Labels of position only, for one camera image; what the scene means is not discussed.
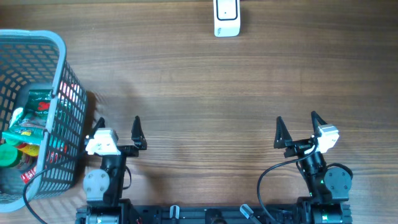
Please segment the red yellow sauce bottle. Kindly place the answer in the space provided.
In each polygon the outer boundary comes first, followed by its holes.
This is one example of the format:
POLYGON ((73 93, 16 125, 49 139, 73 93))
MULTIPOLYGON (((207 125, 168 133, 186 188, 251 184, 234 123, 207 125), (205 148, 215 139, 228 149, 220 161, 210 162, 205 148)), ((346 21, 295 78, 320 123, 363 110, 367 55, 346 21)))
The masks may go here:
POLYGON ((37 157, 40 151, 40 146, 27 143, 21 143, 17 145, 16 148, 32 157, 37 157))

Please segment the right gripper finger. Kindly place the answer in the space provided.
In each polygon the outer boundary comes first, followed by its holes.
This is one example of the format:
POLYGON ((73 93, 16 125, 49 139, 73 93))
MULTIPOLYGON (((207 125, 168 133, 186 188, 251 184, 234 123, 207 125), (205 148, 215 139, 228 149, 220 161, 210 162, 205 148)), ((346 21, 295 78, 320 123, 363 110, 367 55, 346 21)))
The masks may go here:
POLYGON ((274 149, 287 148, 292 145, 292 137, 287 130, 284 120, 281 116, 276 119, 276 131, 274 139, 274 149))
POLYGON ((312 126, 314 135, 317 136, 318 127, 322 125, 326 125, 327 122, 323 120, 320 115, 316 111, 311 112, 312 126))

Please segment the green 3M glove packet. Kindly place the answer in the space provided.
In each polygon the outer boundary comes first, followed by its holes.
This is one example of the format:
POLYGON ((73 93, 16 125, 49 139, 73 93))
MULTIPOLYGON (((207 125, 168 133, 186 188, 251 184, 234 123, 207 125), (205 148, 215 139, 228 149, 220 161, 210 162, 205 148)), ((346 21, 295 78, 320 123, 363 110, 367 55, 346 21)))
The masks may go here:
POLYGON ((47 116, 51 99, 52 91, 49 89, 30 90, 24 109, 36 116, 47 116))

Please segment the red snack bar wrapper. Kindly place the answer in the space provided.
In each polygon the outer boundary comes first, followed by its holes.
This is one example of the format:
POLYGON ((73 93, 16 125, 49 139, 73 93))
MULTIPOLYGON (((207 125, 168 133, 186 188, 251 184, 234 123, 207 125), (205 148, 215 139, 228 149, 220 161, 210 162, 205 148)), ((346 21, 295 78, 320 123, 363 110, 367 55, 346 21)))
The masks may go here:
POLYGON ((27 184, 36 175, 36 169, 37 166, 34 166, 33 168, 20 175, 20 178, 24 184, 27 184))

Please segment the green lid jar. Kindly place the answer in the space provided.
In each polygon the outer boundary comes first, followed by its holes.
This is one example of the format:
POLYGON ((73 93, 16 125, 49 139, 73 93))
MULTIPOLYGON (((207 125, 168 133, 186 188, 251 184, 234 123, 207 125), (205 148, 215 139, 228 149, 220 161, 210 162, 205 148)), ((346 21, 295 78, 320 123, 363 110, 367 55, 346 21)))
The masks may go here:
POLYGON ((15 167, 19 161, 19 151, 8 144, 2 144, 0 148, 0 166, 15 167))

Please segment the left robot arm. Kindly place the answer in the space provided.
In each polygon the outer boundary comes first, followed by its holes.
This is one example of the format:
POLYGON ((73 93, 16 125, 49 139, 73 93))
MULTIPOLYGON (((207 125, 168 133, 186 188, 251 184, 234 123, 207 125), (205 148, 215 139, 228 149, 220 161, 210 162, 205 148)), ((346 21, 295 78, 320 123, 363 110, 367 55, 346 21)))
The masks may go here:
POLYGON ((132 145, 119 146, 115 130, 105 127, 100 118, 85 138, 85 151, 88 155, 102 158, 99 169, 90 171, 83 179, 86 206, 76 211, 76 223, 122 224, 142 223, 142 218, 131 201, 122 198, 125 173, 131 174, 126 165, 128 157, 137 157, 147 149, 147 141, 141 127, 140 117, 136 116, 131 129, 132 145))

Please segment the light green tissue packet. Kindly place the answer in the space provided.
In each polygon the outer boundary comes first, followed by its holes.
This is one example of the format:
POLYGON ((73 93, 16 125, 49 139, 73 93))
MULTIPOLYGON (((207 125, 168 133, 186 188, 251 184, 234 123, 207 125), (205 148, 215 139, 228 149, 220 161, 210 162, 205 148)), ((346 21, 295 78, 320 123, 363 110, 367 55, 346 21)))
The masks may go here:
POLYGON ((2 132, 2 136, 7 141, 39 146, 44 138, 46 122, 46 117, 20 107, 14 110, 9 128, 2 132))

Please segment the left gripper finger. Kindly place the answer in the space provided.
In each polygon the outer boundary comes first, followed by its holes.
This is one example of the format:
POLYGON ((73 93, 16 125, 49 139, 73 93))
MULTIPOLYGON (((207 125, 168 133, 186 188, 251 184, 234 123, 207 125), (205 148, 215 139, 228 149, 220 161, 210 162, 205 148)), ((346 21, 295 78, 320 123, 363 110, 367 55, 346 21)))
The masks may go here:
POLYGON ((134 118, 131 129, 131 140, 134 142, 134 145, 138 150, 147 149, 147 141, 142 130, 141 119, 139 116, 134 118))
POLYGON ((88 139, 93 139, 97 130, 99 130, 99 128, 104 128, 104 127, 105 127, 105 120, 103 117, 100 117, 100 119, 97 120, 93 129, 90 131, 90 133, 88 135, 88 139))

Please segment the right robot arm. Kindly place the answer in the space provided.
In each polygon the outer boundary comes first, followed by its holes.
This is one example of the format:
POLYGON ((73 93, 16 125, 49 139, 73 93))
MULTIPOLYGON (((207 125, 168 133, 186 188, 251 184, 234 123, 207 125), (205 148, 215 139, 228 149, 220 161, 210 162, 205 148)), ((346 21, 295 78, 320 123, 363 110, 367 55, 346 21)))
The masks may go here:
POLYGON ((284 156, 297 157, 297 169, 309 192, 293 204, 268 205, 266 208, 277 223, 353 222, 349 200, 353 172, 339 163, 327 164, 323 155, 337 143, 339 130, 328 124, 315 111, 311 112, 313 135, 294 141, 283 119, 276 119, 274 147, 284 148, 284 156))

